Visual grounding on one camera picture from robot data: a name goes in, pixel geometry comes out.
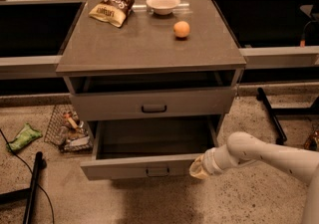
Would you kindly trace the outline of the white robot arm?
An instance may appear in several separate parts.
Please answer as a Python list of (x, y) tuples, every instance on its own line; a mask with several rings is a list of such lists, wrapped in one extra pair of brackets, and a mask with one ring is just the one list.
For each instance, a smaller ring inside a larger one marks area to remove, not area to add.
[(319, 222), (319, 153), (289, 146), (266, 143), (255, 136), (238, 131), (226, 144), (208, 149), (197, 157), (189, 174), (197, 179), (220, 175), (254, 161), (262, 161), (306, 183), (309, 188), (301, 224)]

